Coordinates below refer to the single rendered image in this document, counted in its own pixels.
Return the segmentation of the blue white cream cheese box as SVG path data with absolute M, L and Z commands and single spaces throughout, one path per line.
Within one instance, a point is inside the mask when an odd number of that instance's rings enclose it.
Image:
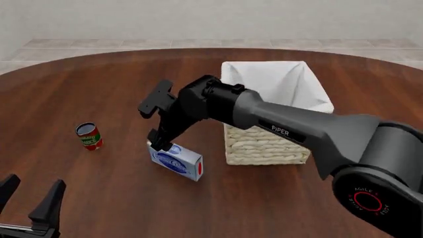
M 156 151 L 152 148 L 151 142 L 148 141 L 147 148 L 152 162 L 190 180 L 198 182 L 204 173 L 203 156 L 178 144 L 172 144 L 168 151 Z

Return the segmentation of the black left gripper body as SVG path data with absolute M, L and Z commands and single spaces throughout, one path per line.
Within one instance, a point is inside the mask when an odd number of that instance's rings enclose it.
M 0 223 L 0 238 L 59 238 L 60 232 L 50 228 L 47 231 L 37 231 L 21 225 Z

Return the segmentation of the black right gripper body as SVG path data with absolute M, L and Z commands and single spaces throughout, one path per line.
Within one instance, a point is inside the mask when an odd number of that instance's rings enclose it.
M 157 143 L 170 143 L 193 124 L 207 118 L 205 99 L 159 99 Z

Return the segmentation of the red tomato sauce can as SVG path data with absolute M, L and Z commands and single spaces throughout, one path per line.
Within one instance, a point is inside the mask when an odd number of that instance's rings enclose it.
M 86 150 L 97 150 L 104 143 L 96 124 L 93 122 L 84 122 L 79 124 L 75 129 L 75 133 Z

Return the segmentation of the black plate on short stalk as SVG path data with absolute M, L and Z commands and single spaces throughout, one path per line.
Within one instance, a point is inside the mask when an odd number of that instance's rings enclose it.
M 152 92 L 138 106 L 138 111 L 143 118 L 150 118 L 158 110 L 159 114 L 167 113 L 175 102 L 176 97 L 172 95 L 173 83 L 163 80 L 152 90 Z

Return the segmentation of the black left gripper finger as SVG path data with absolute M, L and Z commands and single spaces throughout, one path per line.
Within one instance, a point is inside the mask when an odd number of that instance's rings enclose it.
M 29 213 L 28 217 L 32 222 L 33 230 L 59 229 L 59 215 L 65 189 L 65 182 L 56 180 L 39 205 Z
M 0 182 L 0 212 L 3 211 L 19 184 L 20 179 L 16 176 L 16 174 L 10 174 L 7 178 Z

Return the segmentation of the woven basket with white liner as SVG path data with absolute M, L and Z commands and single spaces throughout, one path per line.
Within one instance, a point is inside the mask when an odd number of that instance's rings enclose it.
M 244 85 L 266 102 L 317 112 L 334 111 L 321 83 L 304 61 L 227 61 L 221 81 Z M 311 152 L 253 126 L 240 130 L 224 124 L 225 156 L 230 165 L 304 164 Z

